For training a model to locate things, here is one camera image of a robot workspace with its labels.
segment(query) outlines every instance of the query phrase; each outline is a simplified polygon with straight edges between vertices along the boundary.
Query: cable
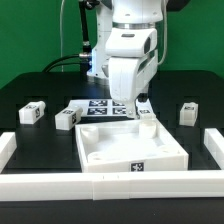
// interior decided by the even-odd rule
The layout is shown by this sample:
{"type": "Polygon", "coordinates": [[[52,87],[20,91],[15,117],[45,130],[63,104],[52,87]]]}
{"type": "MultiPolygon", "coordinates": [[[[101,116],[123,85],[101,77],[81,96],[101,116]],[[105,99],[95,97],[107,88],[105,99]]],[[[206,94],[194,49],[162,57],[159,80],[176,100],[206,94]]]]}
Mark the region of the cable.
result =
{"type": "Polygon", "coordinates": [[[160,60],[160,62],[158,62],[158,65],[161,65],[165,58],[166,58],[166,54],[167,54],[167,11],[166,11],[166,0],[163,0],[163,16],[164,16],[164,37],[163,37],[163,56],[160,60]]]}
{"type": "Polygon", "coordinates": [[[50,67],[54,66],[55,64],[57,64],[58,62],[61,62],[61,61],[65,61],[65,60],[68,60],[68,59],[71,59],[71,58],[79,58],[79,55],[78,54],[73,54],[73,55],[68,55],[68,56],[64,56],[64,57],[61,57],[61,58],[58,58],[54,61],[52,61],[50,64],[48,64],[42,72],[46,72],[50,67]]]}
{"type": "Polygon", "coordinates": [[[64,35],[63,35],[63,18],[64,18],[64,6],[65,1],[62,0],[61,2],[61,11],[60,11],[60,43],[61,43],[61,57],[63,57],[64,54],[64,35]]]}
{"type": "Polygon", "coordinates": [[[79,64],[80,64],[80,62],[59,63],[59,64],[52,65],[45,72],[50,72],[53,68],[56,68],[56,67],[59,67],[59,66],[64,66],[64,65],[79,65],[79,64]]]}

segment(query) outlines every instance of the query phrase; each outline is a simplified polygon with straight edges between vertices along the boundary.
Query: green backdrop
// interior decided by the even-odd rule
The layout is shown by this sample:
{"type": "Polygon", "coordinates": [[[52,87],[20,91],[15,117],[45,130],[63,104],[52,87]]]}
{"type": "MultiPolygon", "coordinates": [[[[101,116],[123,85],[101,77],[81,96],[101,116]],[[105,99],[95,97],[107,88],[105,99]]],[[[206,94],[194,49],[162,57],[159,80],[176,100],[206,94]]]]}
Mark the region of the green backdrop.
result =
{"type": "MultiPolygon", "coordinates": [[[[60,57],[61,0],[0,1],[0,88],[17,75],[41,71],[60,57]]],[[[163,70],[209,70],[224,77],[224,1],[191,0],[168,14],[168,54],[163,70]]],[[[87,12],[92,45],[95,12],[87,12]]],[[[64,54],[81,51],[78,0],[66,0],[64,54]]]]}

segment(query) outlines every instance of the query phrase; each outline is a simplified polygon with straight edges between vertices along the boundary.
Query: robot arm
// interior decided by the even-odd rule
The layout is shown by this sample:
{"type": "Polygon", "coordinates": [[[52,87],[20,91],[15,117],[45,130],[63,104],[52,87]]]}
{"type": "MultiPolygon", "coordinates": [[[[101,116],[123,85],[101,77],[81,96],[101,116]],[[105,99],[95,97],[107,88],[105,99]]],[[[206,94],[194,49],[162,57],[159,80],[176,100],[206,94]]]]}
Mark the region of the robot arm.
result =
{"type": "Polygon", "coordinates": [[[102,0],[97,7],[98,42],[88,80],[109,83],[111,98],[136,118],[135,101],[157,72],[157,30],[168,0],[102,0]]]}
{"type": "Polygon", "coordinates": [[[113,28],[106,43],[110,94],[136,117],[135,100],[157,72],[157,30],[167,0],[113,0],[113,28]]]}

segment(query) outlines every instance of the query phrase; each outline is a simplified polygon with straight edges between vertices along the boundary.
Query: small white cube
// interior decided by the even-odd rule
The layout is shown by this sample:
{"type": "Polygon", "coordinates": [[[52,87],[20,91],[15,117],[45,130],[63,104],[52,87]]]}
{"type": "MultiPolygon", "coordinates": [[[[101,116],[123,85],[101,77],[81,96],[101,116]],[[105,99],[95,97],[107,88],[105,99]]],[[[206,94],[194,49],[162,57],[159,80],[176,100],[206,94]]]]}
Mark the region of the small white cube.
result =
{"type": "Polygon", "coordinates": [[[56,129],[67,131],[72,129],[81,120],[82,111],[82,108],[78,106],[66,107],[55,115],[56,129]]]}
{"type": "Polygon", "coordinates": [[[44,115],[45,103],[43,101],[30,102],[19,110],[21,124],[34,124],[44,115]]]}
{"type": "Polygon", "coordinates": [[[194,126],[198,116],[198,104],[184,103],[180,111],[180,125],[194,126]]]}

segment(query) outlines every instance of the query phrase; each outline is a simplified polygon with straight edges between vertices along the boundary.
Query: black table surface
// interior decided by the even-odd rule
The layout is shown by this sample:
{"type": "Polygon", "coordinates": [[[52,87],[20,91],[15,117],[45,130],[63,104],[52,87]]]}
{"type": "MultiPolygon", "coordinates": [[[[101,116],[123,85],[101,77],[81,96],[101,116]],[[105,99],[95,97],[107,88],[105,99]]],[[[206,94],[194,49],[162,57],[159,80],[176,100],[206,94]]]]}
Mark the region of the black table surface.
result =
{"type": "MultiPolygon", "coordinates": [[[[189,154],[189,170],[216,170],[203,144],[205,128],[224,132],[224,80],[208,71],[159,71],[149,97],[160,122],[189,154]],[[199,104],[194,127],[180,126],[184,103],[199,104]]],[[[25,73],[0,90],[0,134],[16,132],[17,149],[3,174],[81,172],[74,128],[55,129],[54,116],[71,99],[108,99],[108,87],[83,81],[78,73],[25,73]],[[21,125],[18,110],[44,101],[45,115],[21,125]]],[[[125,118],[82,119],[81,123],[125,118]]],[[[214,223],[224,219],[223,198],[104,201],[1,202],[1,223],[214,223]]]]}

